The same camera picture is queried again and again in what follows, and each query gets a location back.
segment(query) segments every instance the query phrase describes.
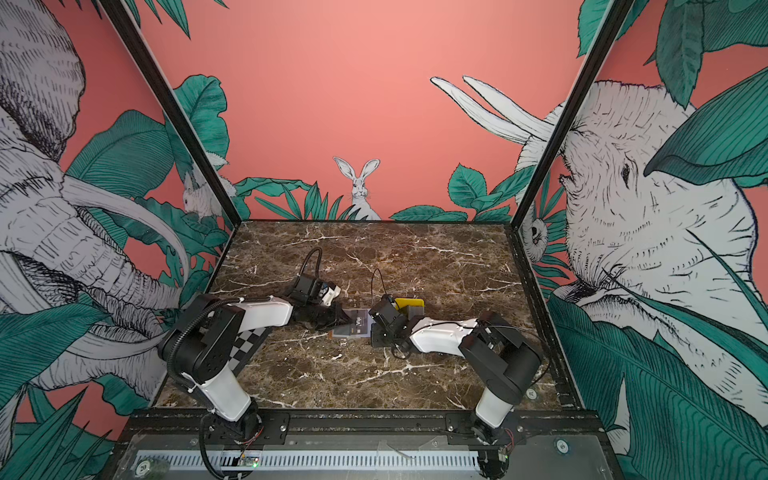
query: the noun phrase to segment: marble table surface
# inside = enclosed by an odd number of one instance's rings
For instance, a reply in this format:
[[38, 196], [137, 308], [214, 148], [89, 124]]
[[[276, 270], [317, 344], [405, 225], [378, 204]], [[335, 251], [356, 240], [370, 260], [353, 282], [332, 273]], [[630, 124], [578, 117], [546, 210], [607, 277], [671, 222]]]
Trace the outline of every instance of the marble table surface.
[[[318, 246], [320, 276], [341, 286], [345, 308], [372, 305], [371, 273], [379, 268], [389, 293], [424, 299], [425, 314], [434, 319], [464, 320], [494, 310], [513, 326], [536, 332], [500, 225], [246, 222], [210, 292], [278, 293]], [[378, 276], [373, 288], [380, 298]], [[539, 345], [536, 336], [526, 337]], [[397, 359], [388, 349], [373, 349], [369, 339], [332, 339], [292, 324], [272, 332], [238, 380], [267, 408], [473, 409], [483, 390], [460, 357], [416, 353]], [[561, 409], [549, 373], [534, 390], [536, 399], [524, 398], [517, 409]], [[195, 405], [170, 383], [156, 402]]]

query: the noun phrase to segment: screw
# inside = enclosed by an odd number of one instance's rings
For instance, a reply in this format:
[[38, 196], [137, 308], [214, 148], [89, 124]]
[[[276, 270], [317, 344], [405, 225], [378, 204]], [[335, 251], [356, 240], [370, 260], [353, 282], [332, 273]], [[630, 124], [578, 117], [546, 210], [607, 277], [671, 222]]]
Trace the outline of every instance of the screw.
[[563, 454], [568, 453], [568, 443], [565, 440], [558, 440], [554, 445], [558, 447], [558, 452]]

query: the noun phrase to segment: elephant tusk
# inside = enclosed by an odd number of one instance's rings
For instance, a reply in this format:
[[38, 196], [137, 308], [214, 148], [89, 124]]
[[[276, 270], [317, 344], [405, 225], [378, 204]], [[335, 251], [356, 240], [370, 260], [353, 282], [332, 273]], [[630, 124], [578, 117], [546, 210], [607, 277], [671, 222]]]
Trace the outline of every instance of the elephant tusk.
[[103, 208], [115, 214], [125, 215], [133, 220], [140, 221], [158, 232], [176, 250], [176, 254], [179, 256], [179, 260], [181, 260], [181, 266], [184, 268], [184, 283], [187, 282], [190, 270], [187, 251], [184, 249], [184, 245], [181, 243], [178, 235], [176, 235], [176, 232], [157, 215], [125, 197], [113, 194], [103, 188], [95, 187], [68, 175], [64, 176], [64, 182], [61, 185], [61, 195], [72, 205]]
[[140, 355], [153, 349], [163, 340], [164, 333], [148, 340], [135, 343], [118, 342], [105, 339], [91, 332], [75, 340], [67, 351], [86, 359], [115, 360]]

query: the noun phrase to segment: checkered pattern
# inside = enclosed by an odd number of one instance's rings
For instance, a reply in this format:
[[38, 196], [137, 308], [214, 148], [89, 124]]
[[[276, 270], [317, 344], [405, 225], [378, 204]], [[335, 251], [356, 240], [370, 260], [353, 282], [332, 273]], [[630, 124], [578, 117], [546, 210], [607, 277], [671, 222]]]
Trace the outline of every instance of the checkered pattern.
[[230, 370], [235, 375], [240, 373], [240, 370], [250, 361], [250, 358], [259, 349], [271, 329], [267, 329], [267, 331], [263, 331], [263, 329], [258, 330], [262, 330], [261, 335], [256, 334], [256, 330], [246, 330], [235, 339], [235, 343], [230, 351], [230, 361], [227, 363], [227, 366], [230, 367]]

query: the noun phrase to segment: vent grille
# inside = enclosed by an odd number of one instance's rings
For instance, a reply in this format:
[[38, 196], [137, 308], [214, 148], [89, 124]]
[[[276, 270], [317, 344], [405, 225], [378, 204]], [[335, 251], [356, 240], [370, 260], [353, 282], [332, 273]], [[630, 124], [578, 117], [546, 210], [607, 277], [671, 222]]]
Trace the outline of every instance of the vent grille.
[[[240, 452], [225, 450], [208, 452], [210, 462], [226, 470], [251, 470], [234, 467]], [[259, 458], [259, 470], [449, 470], [478, 471], [477, 452], [424, 452], [406, 450], [400, 455], [392, 451], [370, 450], [249, 450], [247, 456]], [[140, 450], [133, 467], [145, 458], [170, 464], [171, 470], [204, 470], [200, 453], [190, 450]]]

